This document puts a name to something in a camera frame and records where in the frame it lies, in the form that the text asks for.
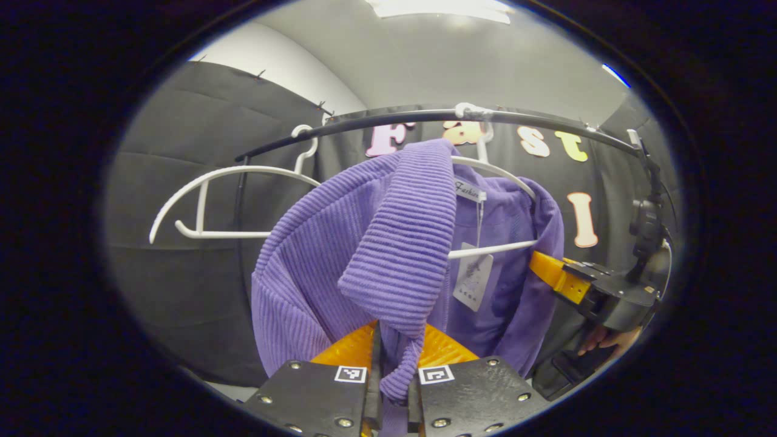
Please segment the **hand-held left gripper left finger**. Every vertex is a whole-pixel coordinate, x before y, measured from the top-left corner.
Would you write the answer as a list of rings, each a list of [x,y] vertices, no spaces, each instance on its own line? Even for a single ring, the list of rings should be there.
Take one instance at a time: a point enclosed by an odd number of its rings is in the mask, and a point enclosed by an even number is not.
[[[313,360],[292,359],[242,406],[294,436],[372,436],[382,423],[381,335],[371,322]]]

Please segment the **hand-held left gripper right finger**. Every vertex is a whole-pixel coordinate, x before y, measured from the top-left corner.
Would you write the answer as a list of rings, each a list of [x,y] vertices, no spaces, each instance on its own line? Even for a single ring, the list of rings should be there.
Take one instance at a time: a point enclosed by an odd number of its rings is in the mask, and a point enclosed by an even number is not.
[[[507,360],[482,359],[428,325],[410,385],[410,436],[493,436],[540,415],[549,407]]]

